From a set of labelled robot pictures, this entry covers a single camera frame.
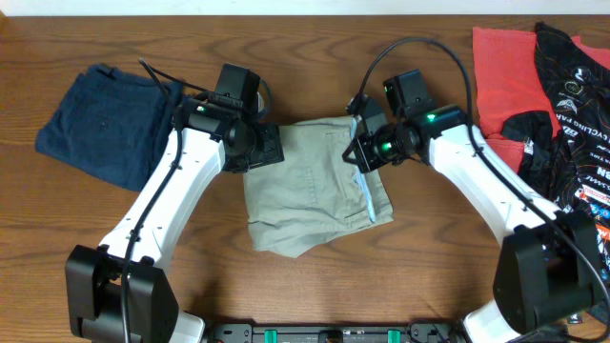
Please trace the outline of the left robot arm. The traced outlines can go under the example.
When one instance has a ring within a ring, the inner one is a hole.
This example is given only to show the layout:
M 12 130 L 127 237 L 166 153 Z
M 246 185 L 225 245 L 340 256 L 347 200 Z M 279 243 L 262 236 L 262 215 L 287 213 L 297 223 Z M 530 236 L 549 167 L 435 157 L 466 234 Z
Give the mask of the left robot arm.
M 174 112 L 152 176 L 95 248 L 77 245 L 65 275 L 71 333 L 90 342 L 200 342 L 206 323 L 181 310 L 168 274 L 178 240 L 222 172 L 283 161 L 270 103 L 201 94 Z

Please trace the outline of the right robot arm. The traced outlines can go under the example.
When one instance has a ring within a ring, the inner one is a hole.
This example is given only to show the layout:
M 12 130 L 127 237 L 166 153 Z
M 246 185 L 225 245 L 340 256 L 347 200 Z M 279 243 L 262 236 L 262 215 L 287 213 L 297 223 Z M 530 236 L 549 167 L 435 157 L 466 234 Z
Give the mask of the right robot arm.
M 596 258 L 596 230 L 584 213 L 564 213 L 487 148 L 457 106 L 399 108 L 395 123 L 375 101 L 347 112 L 356 135 L 342 155 L 363 172 L 417 156 L 449 179 L 500 245 L 493 300 L 461 321 L 468 342 L 520 342 L 595 305 L 609 292 Z

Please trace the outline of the khaki green shorts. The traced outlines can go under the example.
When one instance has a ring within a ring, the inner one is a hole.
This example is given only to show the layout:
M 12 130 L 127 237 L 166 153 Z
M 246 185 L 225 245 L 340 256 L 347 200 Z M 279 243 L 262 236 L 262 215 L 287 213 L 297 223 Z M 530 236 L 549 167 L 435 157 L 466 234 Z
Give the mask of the khaki green shorts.
M 279 128 L 284 160 L 243 177 L 255 250 L 296 258 L 394 220 L 379 174 L 362 173 L 342 159 L 355 128 L 349 116 Z

